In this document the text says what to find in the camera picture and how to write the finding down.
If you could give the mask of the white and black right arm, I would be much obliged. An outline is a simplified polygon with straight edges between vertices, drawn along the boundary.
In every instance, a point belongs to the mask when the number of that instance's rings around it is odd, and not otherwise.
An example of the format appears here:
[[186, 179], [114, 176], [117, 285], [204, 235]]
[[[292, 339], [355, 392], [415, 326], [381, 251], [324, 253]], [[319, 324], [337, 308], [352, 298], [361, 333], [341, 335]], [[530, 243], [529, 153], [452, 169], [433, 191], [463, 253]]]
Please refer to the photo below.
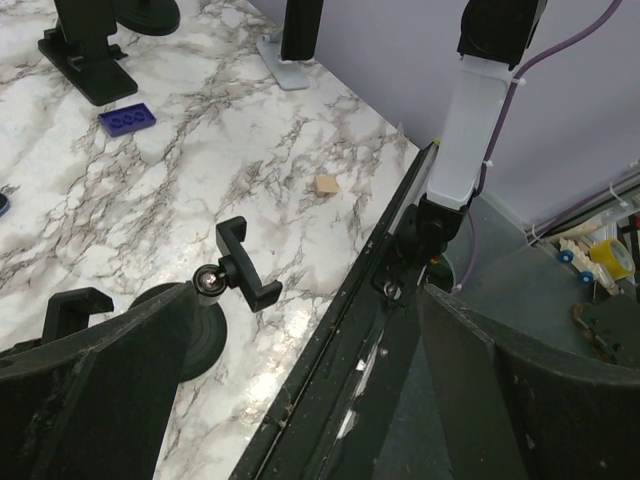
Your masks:
[[410, 265], [441, 255], [465, 218], [513, 70], [546, 7], [544, 1], [470, 1], [461, 18], [461, 55], [451, 104], [419, 202], [396, 233], [396, 251]]

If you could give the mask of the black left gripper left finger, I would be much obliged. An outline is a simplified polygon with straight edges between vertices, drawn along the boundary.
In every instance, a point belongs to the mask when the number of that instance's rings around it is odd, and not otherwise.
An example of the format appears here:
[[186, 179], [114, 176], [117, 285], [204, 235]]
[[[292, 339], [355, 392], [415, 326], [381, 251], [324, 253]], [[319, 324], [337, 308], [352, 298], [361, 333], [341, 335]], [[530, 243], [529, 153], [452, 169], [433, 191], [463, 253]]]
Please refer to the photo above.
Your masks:
[[1, 357], [4, 479], [150, 479], [190, 342], [177, 283], [116, 317]]

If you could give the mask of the black round-base phone stand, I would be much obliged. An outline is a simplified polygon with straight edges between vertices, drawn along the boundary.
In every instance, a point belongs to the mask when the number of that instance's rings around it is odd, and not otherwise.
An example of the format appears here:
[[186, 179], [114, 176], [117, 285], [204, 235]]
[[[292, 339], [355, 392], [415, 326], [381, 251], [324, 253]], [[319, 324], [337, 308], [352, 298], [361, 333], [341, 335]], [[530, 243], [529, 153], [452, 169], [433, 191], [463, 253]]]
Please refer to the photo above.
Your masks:
[[93, 287], [54, 294], [48, 301], [42, 336], [1, 352], [8, 357], [62, 339], [88, 327], [91, 315], [114, 311], [110, 296]]

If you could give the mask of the tall black round phone stand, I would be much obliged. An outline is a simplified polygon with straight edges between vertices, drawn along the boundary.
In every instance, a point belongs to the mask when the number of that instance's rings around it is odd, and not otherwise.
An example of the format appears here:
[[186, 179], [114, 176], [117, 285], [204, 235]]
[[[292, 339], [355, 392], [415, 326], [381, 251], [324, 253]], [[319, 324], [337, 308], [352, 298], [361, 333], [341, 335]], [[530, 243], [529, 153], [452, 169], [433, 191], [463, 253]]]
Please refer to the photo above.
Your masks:
[[116, 21], [123, 27], [148, 36], [174, 33], [181, 21], [175, 0], [113, 0]]

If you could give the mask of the black smartphone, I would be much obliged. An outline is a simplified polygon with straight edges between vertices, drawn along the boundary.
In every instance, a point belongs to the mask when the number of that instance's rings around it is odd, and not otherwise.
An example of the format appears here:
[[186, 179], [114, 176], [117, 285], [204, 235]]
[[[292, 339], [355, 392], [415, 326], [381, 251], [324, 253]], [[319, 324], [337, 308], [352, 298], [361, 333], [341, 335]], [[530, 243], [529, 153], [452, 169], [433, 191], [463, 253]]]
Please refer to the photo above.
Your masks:
[[314, 57], [323, 5], [323, 0], [287, 1], [280, 49], [283, 61], [308, 61]]

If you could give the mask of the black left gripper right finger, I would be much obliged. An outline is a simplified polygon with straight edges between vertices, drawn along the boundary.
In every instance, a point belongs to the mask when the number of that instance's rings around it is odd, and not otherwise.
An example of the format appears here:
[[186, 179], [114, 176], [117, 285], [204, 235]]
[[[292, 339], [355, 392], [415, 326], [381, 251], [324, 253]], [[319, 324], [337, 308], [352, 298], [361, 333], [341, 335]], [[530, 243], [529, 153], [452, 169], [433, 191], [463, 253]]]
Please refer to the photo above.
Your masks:
[[638, 478], [638, 370], [556, 349], [434, 285], [419, 318], [455, 478]]

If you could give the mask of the blue-edged smartphone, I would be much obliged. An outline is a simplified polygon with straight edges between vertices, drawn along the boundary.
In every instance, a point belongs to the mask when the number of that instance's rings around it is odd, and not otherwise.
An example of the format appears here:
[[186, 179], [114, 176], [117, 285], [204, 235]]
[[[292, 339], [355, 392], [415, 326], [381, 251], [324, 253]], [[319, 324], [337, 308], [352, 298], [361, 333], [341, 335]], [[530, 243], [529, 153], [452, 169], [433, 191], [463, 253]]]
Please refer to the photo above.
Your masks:
[[8, 211], [9, 206], [9, 199], [4, 194], [0, 194], [0, 216]]

